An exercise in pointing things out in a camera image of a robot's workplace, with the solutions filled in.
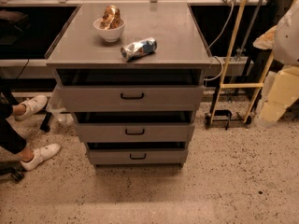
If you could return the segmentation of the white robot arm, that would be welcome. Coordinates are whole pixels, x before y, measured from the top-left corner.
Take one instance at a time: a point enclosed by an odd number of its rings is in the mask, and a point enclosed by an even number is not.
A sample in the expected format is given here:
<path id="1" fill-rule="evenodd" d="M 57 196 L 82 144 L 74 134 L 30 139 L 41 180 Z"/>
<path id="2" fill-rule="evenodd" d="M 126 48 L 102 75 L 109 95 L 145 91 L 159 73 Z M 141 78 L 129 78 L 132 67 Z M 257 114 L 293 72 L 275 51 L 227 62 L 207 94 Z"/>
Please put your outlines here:
<path id="1" fill-rule="evenodd" d="M 255 118 L 257 125 L 269 127 L 299 99 L 299 0 L 253 46 L 271 49 L 274 59 L 284 64 L 271 78 L 271 86 L 266 86 L 266 95 L 262 95 L 264 102 Z"/>

